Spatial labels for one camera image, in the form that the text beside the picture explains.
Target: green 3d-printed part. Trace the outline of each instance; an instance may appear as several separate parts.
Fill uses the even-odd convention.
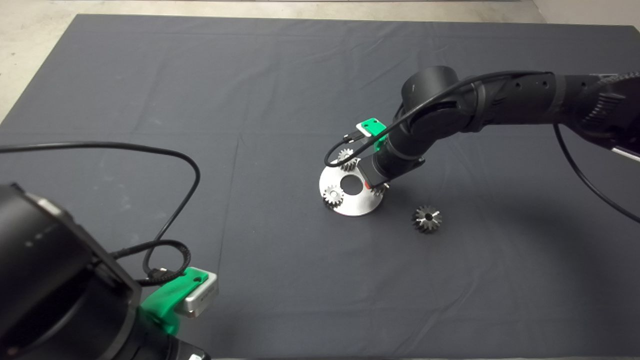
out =
[[[140,305],[167,334],[176,335],[180,329],[180,318],[173,312],[198,285],[207,280],[209,274],[195,268],[186,268],[184,275],[160,287]]]
[[[384,131],[384,129],[386,129],[387,127],[381,123],[380,121],[378,121],[378,119],[376,118],[371,118],[369,120],[365,120],[363,122],[360,123],[360,126],[362,127],[362,129],[364,131],[367,131],[371,136],[376,136],[378,134],[380,134],[382,131]],[[378,140],[373,146],[376,149],[376,151],[380,150],[380,148],[382,147],[382,144],[385,142],[385,140],[387,139],[387,136],[382,136],[380,138],[380,140]]]

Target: gear teeth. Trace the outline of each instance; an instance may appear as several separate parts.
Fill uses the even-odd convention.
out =
[[[337,208],[344,200],[344,190],[336,185],[329,186],[323,191],[322,198],[324,200],[324,205],[327,205],[332,209]]]
[[[349,156],[353,155],[353,150],[351,149],[343,149],[338,153],[338,162],[345,160],[346,158],[348,158]],[[340,166],[340,168],[342,169],[342,171],[353,171],[353,169],[356,167],[356,165],[358,164],[358,160],[356,159],[352,159],[351,161],[349,161],[346,164],[343,164]]]
[[[442,224],[442,214],[431,206],[420,206],[412,216],[413,226],[421,233],[432,233]]]
[[[384,183],[382,185],[379,185],[376,188],[371,189],[371,192],[373,193],[373,195],[375,196],[381,196],[385,193],[385,191],[387,191],[389,189],[389,184]]]

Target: table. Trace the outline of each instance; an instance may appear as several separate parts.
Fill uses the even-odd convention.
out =
[[[329,146],[388,123],[421,68],[617,73],[639,58],[624,26],[79,15],[0,142],[197,160],[202,185],[167,238],[219,273],[220,297],[179,334],[213,356],[638,356],[638,226],[580,183],[550,126],[439,141],[365,217],[324,208],[317,180]],[[593,182],[640,212],[640,167],[565,134]],[[0,158],[0,181],[67,207],[108,250],[150,240],[191,176],[122,151]],[[421,204],[441,209],[439,232],[412,228]],[[140,261],[122,264],[137,277]]]

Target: concrete floor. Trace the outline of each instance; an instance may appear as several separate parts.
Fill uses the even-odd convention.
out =
[[[78,13],[470,22],[546,22],[547,18],[550,22],[637,24],[640,28],[639,0],[399,3],[0,0],[0,122]]]

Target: circular hole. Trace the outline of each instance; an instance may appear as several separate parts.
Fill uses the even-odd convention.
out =
[[[356,175],[347,175],[340,181],[340,187],[348,195],[358,195],[362,191],[362,182]]]

